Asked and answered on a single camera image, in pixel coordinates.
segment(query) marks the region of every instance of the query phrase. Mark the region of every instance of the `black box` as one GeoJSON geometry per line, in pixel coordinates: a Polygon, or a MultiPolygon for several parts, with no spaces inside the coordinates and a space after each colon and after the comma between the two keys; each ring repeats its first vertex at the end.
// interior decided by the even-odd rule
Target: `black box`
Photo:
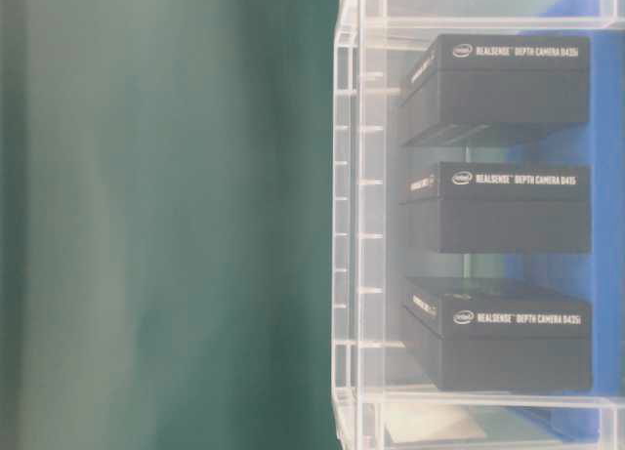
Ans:
{"type": "Polygon", "coordinates": [[[547,392],[592,383],[592,309],[505,279],[412,278],[402,340],[441,390],[547,392]]]}
{"type": "Polygon", "coordinates": [[[442,34],[401,84],[399,140],[501,146],[589,117],[580,36],[442,34]]]}
{"type": "Polygon", "coordinates": [[[440,253],[584,253],[587,167],[439,162],[408,184],[417,245],[440,253]]]}

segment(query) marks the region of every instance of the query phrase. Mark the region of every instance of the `white label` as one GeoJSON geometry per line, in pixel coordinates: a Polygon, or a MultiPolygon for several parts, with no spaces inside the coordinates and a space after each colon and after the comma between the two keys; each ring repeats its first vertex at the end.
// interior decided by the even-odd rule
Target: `white label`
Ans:
{"type": "Polygon", "coordinates": [[[429,188],[430,186],[434,185],[435,180],[436,179],[434,175],[430,175],[425,179],[418,180],[417,182],[410,184],[410,191],[418,191],[420,189],[429,188]]]}
{"type": "Polygon", "coordinates": [[[473,52],[476,57],[499,58],[579,58],[578,47],[529,47],[509,45],[478,45],[474,47],[468,43],[456,45],[451,53],[456,58],[467,58],[473,52]]]}
{"type": "Polygon", "coordinates": [[[437,308],[435,306],[431,306],[422,299],[419,299],[417,296],[412,296],[412,303],[428,315],[437,316],[437,308]]]}

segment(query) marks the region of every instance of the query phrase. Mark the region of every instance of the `green wall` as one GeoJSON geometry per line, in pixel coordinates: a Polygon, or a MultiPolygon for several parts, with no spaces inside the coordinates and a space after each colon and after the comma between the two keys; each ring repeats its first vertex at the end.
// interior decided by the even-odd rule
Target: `green wall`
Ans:
{"type": "Polygon", "coordinates": [[[2,438],[337,447],[338,0],[2,0],[2,438]]]}

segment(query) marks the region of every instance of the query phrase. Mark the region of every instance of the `clear plastic container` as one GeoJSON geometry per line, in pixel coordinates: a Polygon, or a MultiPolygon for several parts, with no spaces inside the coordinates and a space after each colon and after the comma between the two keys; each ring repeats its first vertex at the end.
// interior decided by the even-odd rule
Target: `clear plastic container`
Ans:
{"type": "Polygon", "coordinates": [[[625,0],[340,0],[332,398],[344,448],[625,445],[624,8],[625,0]],[[437,82],[427,91],[420,81],[437,82]],[[411,102],[414,94],[422,96],[411,102]],[[511,95],[518,109],[506,106],[511,95]],[[481,119],[460,118],[467,110],[481,119]],[[502,166],[435,174],[439,162],[502,166]],[[566,193],[584,172],[587,186],[566,193]],[[478,180],[484,189],[460,193],[478,180]],[[510,236],[501,218],[515,221],[510,236]],[[488,299],[483,311],[445,307],[457,328],[449,333],[428,323],[443,304],[419,294],[442,278],[477,283],[441,288],[458,302],[502,279],[529,297],[513,310],[488,299]],[[589,312],[549,310],[545,289],[589,312]],[[479,321],[483,330],[463,333],[479,321]]]}

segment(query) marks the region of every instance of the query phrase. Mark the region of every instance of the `green backdrop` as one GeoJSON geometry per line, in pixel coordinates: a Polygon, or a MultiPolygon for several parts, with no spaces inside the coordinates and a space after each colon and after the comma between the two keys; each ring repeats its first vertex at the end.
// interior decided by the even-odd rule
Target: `green backdrop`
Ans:
{"type": "Polygon", "coordinates": [[[337,2],[2,0],[2,448],[337,448],[337,2]]]}

